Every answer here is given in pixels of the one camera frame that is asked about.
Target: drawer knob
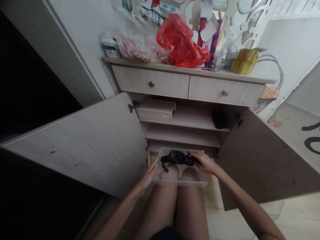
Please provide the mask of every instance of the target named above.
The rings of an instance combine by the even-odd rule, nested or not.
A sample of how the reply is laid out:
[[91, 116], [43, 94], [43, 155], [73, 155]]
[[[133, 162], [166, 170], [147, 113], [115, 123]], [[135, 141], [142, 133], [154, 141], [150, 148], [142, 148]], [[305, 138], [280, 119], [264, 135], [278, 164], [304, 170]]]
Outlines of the drawer knob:
[[153, 87], [154, 85], [156, 85], [156, 83], [154, 81], [149, 82], [150, 87]]
[[223, 91], [223, 92], [222, 92], [222, 95], [225, 96], [225, 97], [228, 96], [228, 94], [229, 94], [229, 93], [228, 93], [227, 91]]

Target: drawer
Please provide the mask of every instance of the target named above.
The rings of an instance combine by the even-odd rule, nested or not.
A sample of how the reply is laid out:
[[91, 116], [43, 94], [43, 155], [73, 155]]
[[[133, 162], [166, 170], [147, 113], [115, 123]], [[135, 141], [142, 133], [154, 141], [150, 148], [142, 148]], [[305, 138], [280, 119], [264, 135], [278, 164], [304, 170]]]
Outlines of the drawer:
[[112, 69], [122, 91], [188, 98], [189, 75], [121, 66], [112, 66]]
[[188, 99], [252, 107], [265, 87], [191, 76]]

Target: thigh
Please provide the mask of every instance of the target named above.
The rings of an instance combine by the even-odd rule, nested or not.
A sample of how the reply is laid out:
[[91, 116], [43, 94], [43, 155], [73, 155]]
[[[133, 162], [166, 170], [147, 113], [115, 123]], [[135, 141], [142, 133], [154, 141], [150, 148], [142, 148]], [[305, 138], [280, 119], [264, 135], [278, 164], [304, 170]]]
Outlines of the thigh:
[[[178, 167], [168, 165], [167, 168], [169, 172], [163, 172], [161, 178], [178, 180]], [[135, 239], [149, 240], [165, 227], [173, 227], [177, 194], [178, 186], [176, 185], [155, 185], [153, 187]]]
[[[181, 180], [197, 180], [193, 168], [186, 168]], [[186, 240], [209, 240], [209, 230], [201, 187], [179, 187], [175, 230]]]

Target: person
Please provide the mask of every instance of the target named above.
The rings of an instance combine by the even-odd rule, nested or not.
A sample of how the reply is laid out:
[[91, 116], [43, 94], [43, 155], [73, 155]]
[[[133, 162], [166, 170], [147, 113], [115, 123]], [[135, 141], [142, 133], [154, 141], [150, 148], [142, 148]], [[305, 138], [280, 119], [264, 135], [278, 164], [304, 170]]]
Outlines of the person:
[[[191, 156], [200, 162], [196, 167], [216, 176], [231, 192], [237, 206], [249, 227], [259, 240], [285, 239], [269, 215], [253, 200], [213, 159], [204, 153]], [[123, 224], [130, 215], [138, 198], [144, 194], [157, 171], [157, 160], [150, 166], [143, 179], [131, 190], [116, 211], [94, 236], [94, 240], [116, 239]], [[168, 173], [162, 178], [179, 179], [178, 167], [167, 166]], [[186, 168], [182, 180], [197, 180], [194, 168]], [[203, 190], [200, 187], [155, 185], [148, 200], [136, 240], [209, 240]]]

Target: clear plastic tray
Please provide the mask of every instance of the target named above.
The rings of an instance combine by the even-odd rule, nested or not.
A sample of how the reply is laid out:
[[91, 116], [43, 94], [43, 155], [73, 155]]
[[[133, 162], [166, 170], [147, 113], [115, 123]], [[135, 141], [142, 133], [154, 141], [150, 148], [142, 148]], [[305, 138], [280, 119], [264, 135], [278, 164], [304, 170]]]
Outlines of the clear plastic tray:
[[[161, 167], [161, 157], [162, 156], [167, 156], [171, 150], [177, 150], [177, 151], [181, 151], [183, 152], [185, 155], [189, 153], [193, 153], [193, 152], [203, 152], [203, 150], [191, 150], [191, 149], [178, 149], [178, 148], [161, 148], [159, 151], [159, 155], [158, 155], [158, 168], [157, 168], [157, 173], [154, 176], [153, 182], [155, 184], [175, 184], [177, 186], [191, 186], [191, 187], [206, 187], [208, 185], [208, 178], [207, 178], [207, 174], [201, 172], [196, 166], [190, 167], [187, 165], [179, 165], [179, 164], [175, 164], [178, 169], [179, 169], [179, 180], [167, 180], [167, 179], [163, 179], [163, 174], [167, 174], [164, 169]], [[191, 178], [188, 179], [188, 181], [185, 180], [181, 180], [182, 178], [182, 174], [183, 171], [186, 168], [193, 168], [198, 175], [199, 175], [199, 181], [195, 181], [192, 180]]]

